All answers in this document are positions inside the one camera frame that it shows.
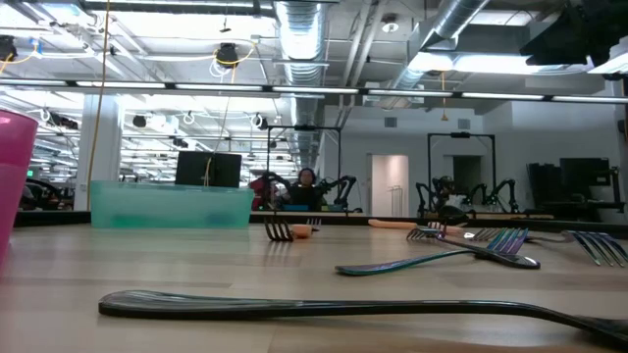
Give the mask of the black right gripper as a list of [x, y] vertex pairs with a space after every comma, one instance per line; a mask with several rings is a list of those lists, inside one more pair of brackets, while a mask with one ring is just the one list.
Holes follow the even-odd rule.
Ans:
[[594, 65], [628, 35], [628, 0], [583, 0], [566, 4], [555, 22], [519, 50], [528, 66]]

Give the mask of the iridescent rainbow fork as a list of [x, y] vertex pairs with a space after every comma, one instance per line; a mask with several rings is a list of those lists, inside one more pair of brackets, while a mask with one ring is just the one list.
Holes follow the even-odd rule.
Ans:
[[575, 243], [598, 267], [607, 264], [610, 267], [628, 268], [628, 251], [605, 232], [563, 230], [557, 238], [528, 235], [526, 242]]
[[[520, 235], [525, 234], [526, 237], [528, 235], [528, 229], [526, 229], [526, 228], [502, 228], [501, 232], [498, 235], [502, 234], [505, 231], [514, 231], [514, 230], [520, 230]], [[470, 240], [464, 240], [464, 239], [457, 240], [457, 239], [454, 239], [454, 238], [449, 238], [449, 239], [460, 241], [460, 242], [467, 243], [467, 244], [470, 244], [470, 245], [476, 245], [476, 246], [479, 246], [479, 247], [486, 247], [487, 245], [492, 243], [495, 238], [493, 238], [492, 240], [489, 240], [489, 241], [470, 241]], [[433, 238], [422, 239], [422, 240], [434, 240], [437, 243], [442, 243], [442, 242], [438, 242], [436, 239], [433, 239]], [[428, 262], [431, 262], [431, 261], [436, 261], [436, 260], [444, 259], [444, 258], [447, 258], [447, 257], [452, 257], [452, 256], [456, 256], [456, 255], [465, 255], [465, 254], [472, 254], [472, 255], [474, 255], [472, 252], [470, 252], [468, 250], [464, 250], [464, 249], [462, 249], [460, 247], [457, 247], [457, 250], [445, 251], [445, 252], [442, 252], [442, 253], [432, 254], [432, 255], [423, 256], [423, 257], [415, 257], [415, 258], [409, 258], [409, 259], [396, 260], [396, 261], [393, 261], [393, 262], [387, 262], [387, 263], [382, 263], [382, 264], [354, 265], [354, 266], [336, 266], [335, 270], [340, 275], [353, 276], [353, 277], [366, 277], [366, 276], [373, 276], [373, 275], [379, 275], [379, 274], [399, 271], [399, 270], [410, 268], [410, 267], [413, 267], [413, 266], [418, 266], [418, 265], [421, 265], [421, 264], [425, 264], [425, 263], [428, 263]]]

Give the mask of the orange-handled silver fork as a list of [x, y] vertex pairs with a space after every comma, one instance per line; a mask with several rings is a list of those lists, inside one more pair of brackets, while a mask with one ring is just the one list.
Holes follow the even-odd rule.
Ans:
[[465, 227], [447, 227], [445, 235], [456, 239], [464, 239], [470, 241], [489, 241], [497, 237], [501, 232], [498, 227], [483, 227], [478, 229], [469, 229]]
[[306, 239], [319, 231], [322, 225], [320, 218], [308, 218], [302, 223], [294, 224], [290, 227], [291, 235], [297, 239]]
[[421, 226], [410, 222], [393, 222], [371, 219], [368, 221], [370, 227], [407, 230], [407, 239], [419, 239], [423, 237], [436, 237], [445, 234], [446, 226], [438, 222], [429, 222], [426, 226]]

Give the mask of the black desk with monitors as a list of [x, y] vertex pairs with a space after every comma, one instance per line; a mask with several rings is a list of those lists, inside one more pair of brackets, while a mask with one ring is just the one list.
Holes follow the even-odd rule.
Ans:
[[561, 158], [527, 165], [535, 209], [557, 219], [600, 223], [600, 210], [625, 212], [619, 168], [607, 158]]

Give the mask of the person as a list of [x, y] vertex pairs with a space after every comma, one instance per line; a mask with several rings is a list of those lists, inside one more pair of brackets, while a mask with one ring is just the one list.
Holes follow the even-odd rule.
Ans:
[[459, 209], [466, 195], [455, 189], [454, 180], [450, 176], [442, 176], [438, 179], [436, 209], [440, 212], [446, 207]]
[[298, 173], [297, 183], [288, 190], [289, 202], [292, 205], [306, 206], [309, 211], [320, 211], [322, 207], [322, 191], [316, 185], [316, 175], [310, 168]]

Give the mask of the black monitor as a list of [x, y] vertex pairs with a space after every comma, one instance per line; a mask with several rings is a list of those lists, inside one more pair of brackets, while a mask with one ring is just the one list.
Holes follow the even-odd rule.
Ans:
[[200, 151], [181, 151], [175, 184], [239, 187], [242, 156]]

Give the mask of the teal translucent plastic bin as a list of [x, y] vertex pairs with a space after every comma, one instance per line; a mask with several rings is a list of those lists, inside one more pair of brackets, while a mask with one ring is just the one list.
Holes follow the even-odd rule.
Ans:
[[248, 188], [95, 180], [91, 224], [100, 228], [243, 228], [254, 192]]

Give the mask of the overhead light bar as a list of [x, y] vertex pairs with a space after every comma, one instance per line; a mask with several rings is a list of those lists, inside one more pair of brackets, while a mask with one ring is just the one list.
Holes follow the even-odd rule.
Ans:
[[179, 83], [140, 81], [59, 80], [35, 78], [0, 78], [0, 88], [20, 90], [58, 90], [114, 94], [171, 95], [350, 95], [403, 98], [443, 98], [466, 100], [500, 100], [573, 104], [628, 105], [628, 97], [497, 93], [452, 90], [401, 90], [366, 87], [326, 87], [234, 83]]

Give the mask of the white pillar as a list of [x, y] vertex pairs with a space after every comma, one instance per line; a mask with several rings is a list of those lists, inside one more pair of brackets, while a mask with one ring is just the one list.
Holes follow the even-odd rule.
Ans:
[[118, 179], [124, 120], [125, 108], [119, 96], [83, 96], [75, 211], [88, 210], [88, 186], [92, 180]]

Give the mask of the pink translucent plastic bin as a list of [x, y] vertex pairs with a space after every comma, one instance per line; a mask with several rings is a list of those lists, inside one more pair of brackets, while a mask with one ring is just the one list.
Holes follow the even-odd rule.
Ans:
[[5, 262], [38, 123], [0, 109], [0, 269]]

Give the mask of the silver round ventilation duct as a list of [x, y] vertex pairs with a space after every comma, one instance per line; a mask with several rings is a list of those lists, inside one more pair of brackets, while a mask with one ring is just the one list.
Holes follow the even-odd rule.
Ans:
[[[314, 2], [278, 1], [274, 3], [279, 23], [279, 39], [288, 85], [320, 86], [323, 82], [326, 5]], [[319, 100], [290, 98], [290, 117], [294, 126], [320, 125]], [[293, 140], [301, 168], [316, 163], [319, 135], [294, 131]]]
[[414, 90], [429, 72], [452, 69], [448, 52], [458, 45], [458, 37], [491, 0], [442, 0], [434, 16], [420, 22], [406, 43], [406, 62], [391, 80], [388, 89]]

